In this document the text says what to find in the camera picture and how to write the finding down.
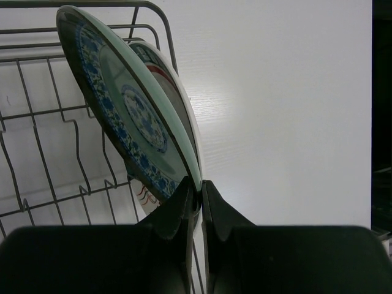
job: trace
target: ceramic plate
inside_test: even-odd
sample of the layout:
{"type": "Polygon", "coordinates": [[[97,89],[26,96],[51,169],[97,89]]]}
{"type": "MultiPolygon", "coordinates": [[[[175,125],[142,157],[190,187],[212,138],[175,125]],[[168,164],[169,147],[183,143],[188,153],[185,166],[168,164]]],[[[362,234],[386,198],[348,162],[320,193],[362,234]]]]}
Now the ceramic plate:
{"type": "Polygon", "coordinates": [[[145,63],[176,110],[197,156],[198,166],[203,177],[204,162],[200,148],[200,133],[194,111],[181,80],[170,62],[154,45],[144,41],[134,41],[129,46],[145,63]]]}
{"type": "Polygon", "coordinates": [[[194,149],[173,105],[140,58],[87,12],[62,6],[58,34],[85,99],[126,165],[164,201],[190,176],[201,175],[194,149]]]}

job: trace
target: dish rack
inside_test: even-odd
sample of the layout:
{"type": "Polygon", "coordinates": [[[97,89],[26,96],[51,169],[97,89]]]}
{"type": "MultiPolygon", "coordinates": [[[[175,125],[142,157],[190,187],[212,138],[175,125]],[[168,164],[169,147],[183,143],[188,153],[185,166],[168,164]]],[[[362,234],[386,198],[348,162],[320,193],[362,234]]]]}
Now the dish rack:
{"type": "MultiPolygon", "coordinates": [[[[144,40],[141,37],[135,37],[135,32],[138,30],[145,30],[150,33],[152,36],[152,40],[155,46],[160,49],[161,46],[165,46],[167,48],[168,54],[170,55],[171,63],[173,68],[178,72],[177,63],[175,58],[174,46],[172,41],[172,34],[170,31],[169,23],[167,17],[163,13],[163,11],[156,5],[147,2],[147,1],[0,1],[0,12],[7,9],[23,9],[24,13],[26,13],[26,9],[34,10],[37,12],[38,10],[44,9],[53,9],[53,12],[56,11],[57,7],[62,5],[74,5],[78,7],[85,7],[87,9],[94,9],[94,11],[105,12],[105,8],[114,8],[117,9],[130,9],[133,10],[132,16],[129,18],[130,23],[123,24],[109,24],[109,27],[117,30],[127,30],[127,36],[122,36],[126,42],[130,42],[132,40],[144,40]],[[163,24],[163,29],[161,32],[156,30],[151,23],[139,23],[137,22],[138,16],[144,11],[148,11],[149,13],[155,13],[155,15],[161,20],[163,24]]],[[[63,65],[66,66],[65,57],[62,52],[57,52],[56,50],[60,50],[60,43],[55,42],[46,42],[45,38],[42,38],[44,42],[36,42],[27,40],[31,40],[30,36],[37,36],[38,34],[51,34],[51,36],[56,34],[55,26],[39,26],[33,28],[7,28],[0,29],[0,74],[2,70],[2,66],[6,66],[9,70],[9,67],[13,67],[15,73],[18,75],[19,81],[16,83],[20,83],[21,93],[23,94],[23,98],[26,102],[26,107],[16,107],[13,108],[11,112],[4,113],[2,109],[2,104],[0,104],[0,124],[2,129],[0,130],[0,145],[2,152],[4,154],[4,166],[7,167],[7,171],[9,173],[8,183],[12,186],[11,193],[8,194],[6,199],[0,198],[0,230],[1,235],[5,238],[8,234],[7,228],[4,225],[4,220],[8,217],[28,217],[29,224],[25,225],[40,225],[46,224],[42,217],[37,223],[37,215],[41,215],[43,209],[51,209],[51,211],[58,216],[59,224],[66,225],[69,222],[66,220],[66,213],[69,209],[64,209],[62,206],[67,202],[78,201],[81,203],[82,209],[79,210],[80,214],[84,214],[85,224],[94,224],[95,222],[92,220],[93,210],[91,209],[91,205],[89,205],[89,200],[96,195],[105,194],[106,198],[106,209],[104,213],[110,217],[113,224],[121,223],[118,220],[118,216],[116,213],[118,209],[114,208],[113,204],[113,192],[118,190],[120,187],[123,188],[122,197],[129,197],[132,202],[132,212],[134,213],[135,221],[138,222],[141,219],[140,212],[141,210],[137,208],[137,204],[135,201],[135,192],[133,191],[134,182],[128,176],[119,176],[118,168],[113,167],[112,164],[112,156],[108,152],[108,148],[112,148],[112,145],[107,143],[107,139],[105,137],[104,132],[101,130],[100,132],[100,148],[101,148],[101,158],[100,160],[104,161],[107,164],[108,176],[106,176],[103,180],[100,180],[100,184],[93,184],[92,182],[97,182],[96,179],[90,178],[89,173],[86,171],[84,158],[81,155],[81,149],[86,149],[87,145],[85,140],[83,139],[83,134],[81,134],[81,127],[83,126],[83,120],[79,118],[69,118],[69,113],[73,111],[83,111],[84,115],[94,120],[94,116],[92,115],[87,103],[83,101],[82,103],[76,103],[74,105],[69,105],[69,103],[65,103],[64,99],[61,98],[60,89],[59,89],[59,81],[56,78],[54,64],[57,60],[63,60],[63,65]],[[13,43],[13,37],[15,36],[23,36],[22,41],[13,43]],[[24,70],[23,66],[25,64],[34,64],[39,63],[40,66],[45,66],[48,73],[48,80],[51,83],[52,89],[50,90],[52,94],[49,96],[53,96],[54,98],[51,101],[51,107],[45,109],[45,106],[42,107],[42,101],[40,103],[36,103],[35,99],[38,99],[37,95],[31,94],[29,91],[29,85],[27,80],[29,79],[28,75],[31,77],[34,75],[35,71],[31,72],[28,70],[24,70]],[[39,119],[47,117],[50,121],[50,118],[57,116],[57,119],[60,120],[59,126],[70,126],[73,129],[74,137],[74,145],[73,148],[75,152],[73,153],[73,159],[69,159],[69,161],[77,162],[78,173],[80,175],[80,184],[74,184],[71,189],[68,189],[64,193],[58,192],[58,187],[53,180],[53,167],[50,167],[51,161],[50,156],[47,156],[47,152],[45,147],[43,146],[44,140],[52,140],[52,138],[46,137],[42,135],[40,131],[40,122],[39,119]],[[41,199],[40,201],[33,201],[34,199],[27,197],[24,192],[21,192],[21,184],[25,182],[25,178],[21,179],[18,177],[17,170],[20,169],[21,164],[15,163],[15,156],[11,156],[10,152],[15,152],[14,145],[10,142],[12,141],[12,126],[18,124],[20,121],[21,124],[24,124],[26,121],[29,121],[30,125],[28,129],[32,131],[34,136],[33,141],[36,144],[36,154],[37,158],[40,159],[40,164],[42,164],[43,173],[45,175],[47,184],[48,184],[48,195],[49,198],[41,199]],[[5,205],[1,208],[1,203],[7,202],[12,203],[11,205],[5,205]]],[[[0,98],[5,104],[12,104],[10,101],[9,95],[1,93],[0,89],[0,98]]],[[[25,152],[23,144],[19,144],[18,148],[22,149],[22,152],[25,152]]],[[[26,152],[25,154],[21,154],[21,158],[25,158],[25,156],[29,156],[30,144],[26,143],[26,152]]],[[[65,160],[62,164],[66,165],[68,160],[65,160]]],[[[31,178],[35,177],[35,174],[30,173],[29,176],[31,178]]],[[[198,283],[200,283],[200,288],[202,293],[203,291],[203,281],[202,275],[200,272],[199,262],[197,258],[197,253],[195,249],[195,244],[193,244],[194,250],[194,259],[196,268],[193,268],[192,271],[195,271],[193,277],[198,278],[198,283]]],[[[192,291],[195,293],[195,284],[192,280],[192,291]]]]}

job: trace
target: blue and white plate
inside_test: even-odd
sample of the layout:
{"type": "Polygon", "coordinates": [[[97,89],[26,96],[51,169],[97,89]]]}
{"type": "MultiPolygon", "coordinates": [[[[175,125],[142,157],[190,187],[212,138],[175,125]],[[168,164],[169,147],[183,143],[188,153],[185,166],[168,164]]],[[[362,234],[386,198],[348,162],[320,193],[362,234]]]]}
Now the blue and white plate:
{"type": "Polygon", "coordinates": [[[201,174],[192,144],[152,73],[108,26],[62,6],[58,34],[83,95],[127,166],[160,201],[185,176],[196,191],[201,174]]]}

